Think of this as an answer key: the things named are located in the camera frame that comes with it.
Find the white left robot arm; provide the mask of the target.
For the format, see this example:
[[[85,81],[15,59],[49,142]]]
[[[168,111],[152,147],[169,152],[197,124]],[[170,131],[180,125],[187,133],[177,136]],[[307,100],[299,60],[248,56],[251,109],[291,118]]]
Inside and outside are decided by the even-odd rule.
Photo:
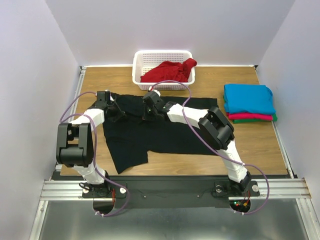
[[[84,113],[62,115],[57,128],[56,161],[77,171],[84,182],[79,183],[84,195],[115,198],[116,190],[125,195],[128,191],[123,185],[110,180],[107,171],[96,162],[98,145],[97,127],[105,122],[107,113],[112,120],[125,116],[116,99],[108,91],[94,93],[96,101]]]

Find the black t shirt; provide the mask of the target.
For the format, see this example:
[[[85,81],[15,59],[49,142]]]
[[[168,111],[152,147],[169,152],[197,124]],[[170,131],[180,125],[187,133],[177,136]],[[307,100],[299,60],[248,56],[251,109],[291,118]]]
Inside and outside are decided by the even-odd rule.
[[[103,123],[106,145],[118,174],[128,168],[146,164],[148,152],[163,154],[212,155],[183,123],[143,119],[144,104],[141,96],[112,93],[124,119]]]

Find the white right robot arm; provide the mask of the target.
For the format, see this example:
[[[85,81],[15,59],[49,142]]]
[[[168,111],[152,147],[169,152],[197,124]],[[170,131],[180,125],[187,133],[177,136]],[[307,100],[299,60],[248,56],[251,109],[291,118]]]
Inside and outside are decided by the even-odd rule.
[[[150,89],[142,97],[143,115],[147,120],[159,119],[188,125],[209,150],[222,158],[231,192],[242,195],[248,191],[252,176],[238,153],[234,127],[218,107],[187,107],[189,100],[190,96],[182,104],[165,101],[158,90]]]

